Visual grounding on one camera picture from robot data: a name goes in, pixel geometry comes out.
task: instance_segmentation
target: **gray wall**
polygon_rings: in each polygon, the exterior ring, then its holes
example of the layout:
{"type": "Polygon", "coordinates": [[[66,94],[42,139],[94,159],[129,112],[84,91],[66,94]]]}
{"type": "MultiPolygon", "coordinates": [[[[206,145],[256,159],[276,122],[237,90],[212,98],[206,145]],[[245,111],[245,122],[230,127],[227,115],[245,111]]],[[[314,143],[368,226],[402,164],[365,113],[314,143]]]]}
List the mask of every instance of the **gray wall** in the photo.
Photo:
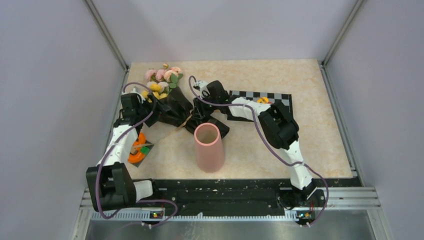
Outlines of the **gray wall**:
{"type": "Polygon", "coordinates": [[[363,171],[396,239],[422,239],[424,1],[368,1],[329,66],[363,171]]]}
{"type": "Polygon", "coordinates": [[[0,239],[68,239],[123,70],[82,0],[0,2],[0,239]]]}
{"type": "Polygon", "coordinates": [[[355,0],[94,0],[129,63],[323,59],[355,0]]]}

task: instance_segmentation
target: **orange ring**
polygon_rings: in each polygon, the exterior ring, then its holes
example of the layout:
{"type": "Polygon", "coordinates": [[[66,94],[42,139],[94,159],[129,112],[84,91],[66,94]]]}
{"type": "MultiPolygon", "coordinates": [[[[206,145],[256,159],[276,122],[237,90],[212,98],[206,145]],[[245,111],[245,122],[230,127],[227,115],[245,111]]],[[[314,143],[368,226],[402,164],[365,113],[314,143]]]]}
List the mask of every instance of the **orange ring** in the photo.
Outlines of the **orange ring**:
{"type": "MultiPolygon", "coordinates": [[[[145,143],[146,143],[146,136],[142,132],[140,132],[140,134],[138,135],[138,139],[132,145],[136,146],[136,145],[141,145],[145,143]]],[[[136,149],[138,152],[135,155],[131,153],[129,154],[128,162],[130,164],[136,164],[138,162],[141,162],[146,156],[144,155],[144,153],[140,151],[142,147],[137,147],[136,149]]]]}
{"type": "Polygon", "coordinates": [[[266,96],[263,96],[263,97],[259,98],[259,99],[257,100],[257,102],[258,102],[258,103],[260,103],[260,104],[267,104],[267,103],[269,103],[270,101],[268,100],[268,98],[267,98],[266,96]]]}

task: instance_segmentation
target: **marble table surface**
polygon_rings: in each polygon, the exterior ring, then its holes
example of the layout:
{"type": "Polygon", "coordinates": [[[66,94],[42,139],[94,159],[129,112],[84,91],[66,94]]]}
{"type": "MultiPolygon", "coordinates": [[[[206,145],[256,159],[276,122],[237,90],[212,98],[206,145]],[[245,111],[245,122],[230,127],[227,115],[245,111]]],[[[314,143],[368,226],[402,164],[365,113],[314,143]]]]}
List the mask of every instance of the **marble table surface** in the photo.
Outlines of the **marble table surface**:
{"type": "MultiPolygon", "coordinates": [[[[188,78],[219,80],[226,90],[291,94],[294,119],[299,125],[299,143],[305,161],[325,178],[351,178],[352,172],[316,59],[229,60],[167,62],[180,67],[184,77],[179,86],[190,101],[193,95],[188,78]]],[[[136,62],[127,82],[143,82],[149,68],[163,62],[136,62]]],[[[142,131],[148,141],[165,137],[136,167],[126,163],[133,179],[283,179],[288,167],[276,159],[261,142],[252,122],[227,121],[218,112],[215,118],[230,127],[223,139],[225,164],[218,172],[205,173],[195,162],[194,137],[185,128],[167,136],[176,127],[157,122],[142,131]]]]}

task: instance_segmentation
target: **pink cup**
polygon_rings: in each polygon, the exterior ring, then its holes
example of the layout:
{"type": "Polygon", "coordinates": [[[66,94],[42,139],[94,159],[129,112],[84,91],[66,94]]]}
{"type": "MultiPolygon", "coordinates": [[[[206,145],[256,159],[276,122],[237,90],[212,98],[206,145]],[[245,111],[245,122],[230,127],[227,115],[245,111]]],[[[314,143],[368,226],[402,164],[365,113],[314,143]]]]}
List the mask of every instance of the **pink cup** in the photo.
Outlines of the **pink cup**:
{"type": "Polygon", "coordinates": [[[212,123],[200,124],[194,131],[194,151],[197,166],[204,172],[213,173],[225,162],[220,130],[212,123]]]}

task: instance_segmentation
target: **checkered calibration board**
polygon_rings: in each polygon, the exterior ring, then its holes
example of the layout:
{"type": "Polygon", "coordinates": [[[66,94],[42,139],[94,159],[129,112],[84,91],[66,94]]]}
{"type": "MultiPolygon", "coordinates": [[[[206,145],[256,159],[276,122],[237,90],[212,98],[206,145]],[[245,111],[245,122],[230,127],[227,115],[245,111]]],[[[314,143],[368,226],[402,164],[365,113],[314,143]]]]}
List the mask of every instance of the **checkered calibration board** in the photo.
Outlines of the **checkered calibration board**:
{"type": "Polygon", "coordinates": [[[293,102],[291,94],[283,93],[270,93],[270,92],[259,92],[259,91],[237,91],[230,90],[230,95],[237,95],[247,100],[252,100],[257,102],[260,98],[266,97],[271,103],[282,102],[285,106],[288,107],[288,111],[293,116],[293,102]]]}

